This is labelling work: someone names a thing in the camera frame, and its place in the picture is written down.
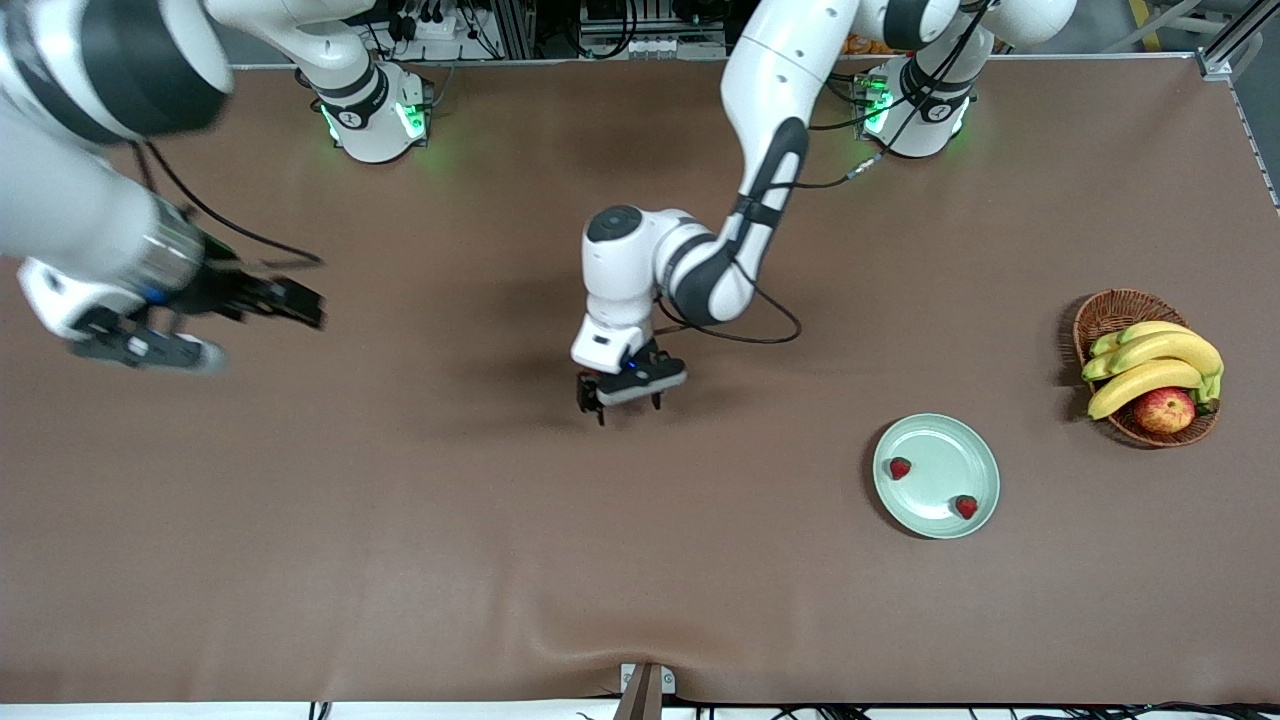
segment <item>wire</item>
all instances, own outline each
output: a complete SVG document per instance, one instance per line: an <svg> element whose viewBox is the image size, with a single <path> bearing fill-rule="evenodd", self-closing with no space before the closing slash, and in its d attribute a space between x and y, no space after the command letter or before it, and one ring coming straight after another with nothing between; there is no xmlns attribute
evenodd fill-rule
<svg viewBox="0 0 1280 720"><path fill-rule="evenodd" d="M685 331L690 331L690 329L692 329L692 328L689 327L689 325L671 325L671 327L667 327L667 328L658 328L658 329L653 331L653 336L654 337L662 337L664 334L672 334L672 333L685 332Z"/></svg>
<svg viewBox="0 0 1280 720"><path fill-rule="evenodd" d="M480 22L480 13L471 0L462 0L466 8L458 6L462 10L462 19L467 23L467 28L476 33L475 41L480 44L480 49L489 54L494 60L502 60L502 54L498 53L498 47L489 40L489 33L484 28L484 23Z"/></svg>
<svg viewBox="0 0 1280 720"><path fill-rule="evenodd" d="M374 45L378 46L378 58L380 60L388 59L387 49L383 47L383 41L378 38L378 32L374 31L374 23L369 19L369 12L366 10L364 15L365 15L365 27L369 28L369 35L374 37Z"/></svg>
<svg viewBox="0 0 1280 720"><path fill-rule="evenodd" d="M842 92L841 90L836 88L836 86L831 85L831 81L832 81L832 79L833 79L833 78L827 78L827 83L826 83L826 86L827 86L827 91L828 91L828 92L831 92L831 94L832 94L832 95L835 95L836 97L840 97L840 99L841 99L841 100L844 100L845 102L849 102L850 105L860 105L860 104L861 104L861 101L860 101L860 100L855 100L855 99L852 99L852 97L850 97L850 96L845 95L845 94L844 94L844 92Z"/></svg>
<svg viewBox="0 0 1280 720"><path fill-rule="evenodd" d="M861 123L864 123L864 122L874 118L876 115L879 115L881 113L887 113L891 109L897 108L902 102L906 102L906 96L905 95L902 97L899 97L897 100L890 102L888 105L878 109L878 110L872 110L870 113L867 113L867 114L863 114L863 115L858 115L858 117L855 117L852 119L849 119L849 120L845 120L845 122L841 122L841 123L833 123L833 124L829 124L829 126L809 126L809 129L817 131L817 132L824 132L824 131L828 131L828 129L844 129L844 128L847 128L847 127L854 127L856 124L861 124Z"/></svg>
<svg viewBox="0 0 1280 720"><path fill-rule="evenodd" d="M746 227L748 227L748 223L742 223L742 228L746 228ZM760 338L760 337L745 337L745 336L736 336L736 334L730 334L730 333L722 333L722 332L718 332L718 331L712 331L712 329L708 329L708 328L704 328L704 327L699 325L698 323L691 323L691 322L686 320L685 319L685 313L680 309L680 306L676 304L676 301L673 299L668 299L668 300L671 300L671 307L675 310L675 313L671 309L667 307L667 304L663 302L662 297L658 297L658 309L662 310L662 314L666 315L668 320L671 320L672 323L676 323L677 328L680 328L680 329L698 331L698 332L700 332L700 333L703 333L705 336L716 337L716 338L719 338L719 340L727 340L727 341L732 341L732 342L742 342L742 343L746 343L746 345L785 345L787 342L791 342L791 341L799 338L800 334L804 332L804 325L800 323L800 318L797 318L795 313L792 313L791 310L788 310L786 305L783 305L778 300L774 300L774 297L772 295L769 295L768 292L764 292L764 290L762 290L760 286L755 282L755 278L753 278L746 272L746 269L742 268L742 265L737 261L737 258L733 258L731 260L731 263L733 263L733 266L737 268L737 272L742 273L742 277L746 278L746 282L751 283L751 288L755 291L756 295L759 295L760 297L763 297L765 302L768 302L769 305L772 305L774 310L777 310L778 313L781 313L782 316L785 316L787 320L791 322L791 327L792 327L791 334L787 334L785 337L764 337L764 338Z"/></svg>
<svg viewBox="0 0 1280 720"><path fill-rule="evenodd" d="M227 219L221 213L219 213L218 210L214 210L212 208L210 208L209 205L206 205L204 200L201 200L200 197L197 197L196 193L192 192L189 187L187 187L187 183L182 182L182 178L179 178L178 173L175 173L174 169L169 165L169 161L165 160L164 155L160 154L160 149L156 147L155 143L146 142L145 145L146 145L146 149L151 151L151 155L156 159L156 163L160 164L160 169L164 170L164 174L166 174L169 177L169 181L173 182L173 184L178 187L178 190L187 197L187 200L189 200L196 208L200 208L200 210L204 211L206 215L209 215L210 218L218 220L219 223L221 223L227 228L233 229L233 231L238 232L239 234L242 234L242 236L244 236L244 237L247 237L250 240L261 242L262 245L266 245L268 247L274 247L276 250L282 250L282 251L288 252L291 255L297 255L298 258L302 258L302 260L273 260L273 261L262 261L262 266L264 268L268 268L268 269L271 269L271 270L305 270L305 269L310 269L310 268L320 268L320 266L324 265L324 260L319 255L315 255L314 252L307 252L306 250L301 250L298 247L293 247L292 245L285 245L285 243L283 243L280 241L271 240L269 237L261 236L261 234L259 234L259 233L256 233L256 232L253 232L251 229L247 229L247 228L244 228L244 227L242 227L242 225L239 225L239 224L237 224L237 223ZM141 150L138 150L137 156L138 156L138 159L145 165L146 158L142 155Z"/></svg>
<svg viewBox="0 0 1280 720"><path fill-rule="evenodd" d="M449 76L444 78L444 85L440 86L440 94L435 96L435 100L431 100L433 110L438 108L440 102L444 102L444 94L449 91L449 83L453 82L453 73L458 70L458 60L461 59L462 59L462 46L458 45L458 56L454 58L453 64L449 65Z"/></svg>
<svg viewBox="0 0 1280 720"><path fill-rule="evenodd" d="M129 145L133 146L133 160L138 164L138 172L142 173L142 184L152 193L156 193L156 177L151 174L151 163L147 163L147 156L142 152L142 146L137 142L131 142Z"/></svg>
<svg viewBox="0 0 1280 720"><path fill-rule="evenodd" d="M893 149L893 143L897 142L897 138L902 137L902 133L906 131L908 126L911 124L911 119L920 111L920 108L925 102L928 102L931 97L933 97L934 92L937 92L938 87L942 85L942 78L945 78L947 76L947 73L951 72L951 68L954 68L955 64L960 60L960 54L964 51L965 46L969 45L969 38L973 37L974 31L978 29L978 23L980 23L983 15L987 14L987 8L988 6L989 6L989 3L983 3L983 5L980 8L978 8L978 12L974 13L973 20L970 20L969 22L969 27L966 27L965 31L963 33L960 33L960 37L956 40L955 47L952 47L951 51L947 53L947 56L942 59L942 63L938 64L938 68L933 72L933 74L929 76L929 79L928 79L928 83L927 83L928 87L929 87L929 91L924 95L923 99L920 99L919 102L913 102L911 111L906 114L906 118L902 120L902 124L899 126L897 132L893 133L893 137L891 137L890 141L884 143L884 147L879 152L877 152L876 155L873 155L870 159L863 160L858 165L855 165L851 170L849 170L847 173L845 173L844 177L833 179L831 182L823 182L823 183L804 183L804 182L774 183L774 184L768 186L768 190L780 190L780 188L827 190L827 188L832 188L832 187L837 187L837 186L845 184L846 182L849 182L849 181L854 179L855 177L858 177L858 176L865 173L867 170L869 170L876 163L879 163L881 159L883 159L884 155ZM876 115L876 114L879 114L879 113L882 113L884 110L888 110L890 108L893 108L895 105L902 102L904 100L906 100L910 96L911 96L911 94L904 92L902 97L899 97L892 104L890 104L887 108L883 108L883 109L881 109L881 110L878 110L876 113L870 113L869 115ZM858 120L858 118L855 118L854 120L850 120L850 124L852 124L856 120Z"/></svg>
<svg viewBox="0 0 1280 720"><path fill-rule="evenodd" d="M627 0L627 6L631 9L631 29L630 31L627 29L627 18L623 14L622 37L618 40L618 44L613 47L613 50L609 50L604 55L596 55L594 51L584 50L582 46L577 42L577 40L573 38L571 26L577 26L581 29L581 23L573 20L572 5L568 6L568 14L564 17L564 26L563 26L564 40L568 42L570 47L572 47L573 51L577 53L580 58L590 58L593 60L608 60L609 58L617 58L618 55L622 54L623 50L631 46L631 42L635 41L636 38L636 32L640 29L640 10L636 8L636 0Z"/></svg>

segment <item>strawberry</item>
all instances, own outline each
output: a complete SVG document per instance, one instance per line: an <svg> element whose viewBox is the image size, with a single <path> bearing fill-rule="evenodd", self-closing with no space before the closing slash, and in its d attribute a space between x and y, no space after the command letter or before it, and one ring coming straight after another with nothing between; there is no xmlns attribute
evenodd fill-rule
<svg viewBox="0 0 1280 720"><path fill-rule="evenodd" d="M965 520L973 519L978 514L978 501L970 495L961 495L956 498L956 512Z"/></svg>
<svg viewBox="0 0 1280 720"><path fill-rule="evenodd" d="M888 461L888 477L901 480L911 471L911 461L906 457L895 457Z"/></svg>

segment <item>light green plate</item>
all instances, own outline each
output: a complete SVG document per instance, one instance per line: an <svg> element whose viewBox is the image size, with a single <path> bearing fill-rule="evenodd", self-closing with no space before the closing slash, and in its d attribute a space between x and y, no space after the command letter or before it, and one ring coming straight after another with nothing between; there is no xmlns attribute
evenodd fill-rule
<svg viewBox="0 0 1280 720"><path fill-rule="evenodd" d="M890 460L905 457L911 471L901 480L888 473ZM929 538L961 538L980 528L1000 500L1000 469L987 443L969 425L924 413L902 418L884 430L876 446L872 473L876 492L899 523ZM978 512L965 520L955 498L970 495Z"/></svg>

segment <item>red apple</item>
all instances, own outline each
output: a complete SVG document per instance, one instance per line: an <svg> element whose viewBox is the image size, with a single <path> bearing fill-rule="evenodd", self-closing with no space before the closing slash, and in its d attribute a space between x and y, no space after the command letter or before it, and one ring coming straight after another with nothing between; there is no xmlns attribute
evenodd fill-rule
<svg viewBox="0 0 1280 720"><path fill-rule="evenodd" d="M1192 424L1196 402L1181 388L1162 387L1135 400L1133 416L1148 433L1170 436Z"/></svg>

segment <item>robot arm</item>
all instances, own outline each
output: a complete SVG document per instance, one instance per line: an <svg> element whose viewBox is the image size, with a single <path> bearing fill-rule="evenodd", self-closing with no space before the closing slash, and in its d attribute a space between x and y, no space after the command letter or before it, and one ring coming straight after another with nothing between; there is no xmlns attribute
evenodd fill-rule
<svg viewBox="0 0 1280 720"><path fill-rule="evenodd" d="M422 78L375 63L339 22L374 0L205 0L219 23L247 32L298 65L323 101L334 141L362 163L394 160L426 137Z"/></svg>
<svg viewBox="0 0 1280 720"><path fill-rule="evenodd" d="M1052 36L1070 17L1074 3L1005 0L1004 12L991 17L1002 27L1025 28L1028 36ZM609 208L586 225L582 274L588 311L571 351L573 360L588 368L579 379L584 411L596 413L603 423L604 407L645 396L657 404L659 393L685 382L685 364L659 351L654 341L650 314L658 293L696 327L727 323L746 310L786 210L790 184L804 164L814 102L850 28L891 38L905 50L923 47L916 56L941 53L932 68L937 69L968 24L964 20L961 32L955 32L964 14L959 10L966 10L960 0L760 3L721 82L721 99L745 165L737 200L721 232L712 233L681 210L646 211L628 205ZM975 46L979 50L972 54L984 61L991 33ZM980 61L977 69L970 61L960 72L977 76ZM968 88L963 88L965 95ZM925 94L920 95L918 100L925 100ZM914 117L904 114L899 123L904 120Z"/></svg>
<svg viewBox="0 0 1280 720"><path fill-rule="evenodd" d="M1075 0L1002 0L984 4L966 0L941 37L910 58L893 58L870 70L884 83L882 101L893 102L867 135L909 158L924 158L942 150L969 109L969 97L978 76L991 56L993 37L1012 45L1037 45L1057 35L1075 10ZM973 18L982 13L980 26L932 90L925 83L947 64Z"/></svg>
<svg viewBox="0 0 1280 720"><path fill-rule="evenodd" d="M50 332L97 360L212 372L220 348L151 329L152 307L320 325L319 295L237 269L100 155L215 119L232 76L196 0L17 4L0 38L0 159L18 170L0 173L0 254L27 258L19 282Z"/></svg>
<svg viewBox="0 0 1280 720"><path fill-rule="evenodd" d="M618 206L596 215L582 237L589 295L575 361L605 375L634 374L626 370L635 370L630 364L653 342L655 292L698 325L724 323L746 310L786 210L791 191L785 186L804 164L809 115L858 8L859 0L806 3L799 13L787 0L760 4L721 82L745 160L733 211L719 234L680 210ZM669 369L669 382L684 382L682 366ZM653 368L639 372L648 377L637 380L654 375ZM603 387L598 396L614 405L654 389L648 382L627 384L627 392Z"/></svg>

